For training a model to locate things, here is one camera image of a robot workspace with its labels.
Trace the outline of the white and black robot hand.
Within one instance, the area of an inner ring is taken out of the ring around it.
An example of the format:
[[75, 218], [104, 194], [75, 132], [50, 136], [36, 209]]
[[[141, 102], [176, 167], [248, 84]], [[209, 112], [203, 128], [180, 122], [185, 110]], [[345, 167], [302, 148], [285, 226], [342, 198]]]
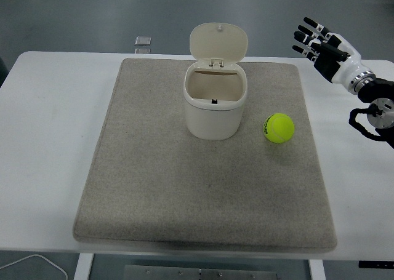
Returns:
[[324, 79], [344, 86], [352, 94], [376, 79], [372, 70], [362, 64], [360, 53], [343, 36], [308, 17], [304, 23], [307, 25], [298, 26], [294, 32], [294, 39], [301, 45], [292, 49], [309, 59]]

